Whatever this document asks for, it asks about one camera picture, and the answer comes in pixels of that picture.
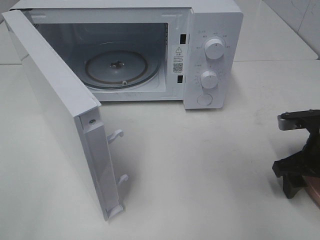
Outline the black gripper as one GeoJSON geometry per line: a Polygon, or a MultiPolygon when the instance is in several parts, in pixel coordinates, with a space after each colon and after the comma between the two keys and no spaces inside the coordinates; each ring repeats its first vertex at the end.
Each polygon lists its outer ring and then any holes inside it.
{"type": "Polygon", "coordinates": [[[320,177],[320,118],[307,118],[303,127],[309,132],[303,149],[275,161],[272,165],[276,177],[282,177],[282,189],[288,199],[292,199],[301,189],[307,187],[302,176],[320,177]]]}

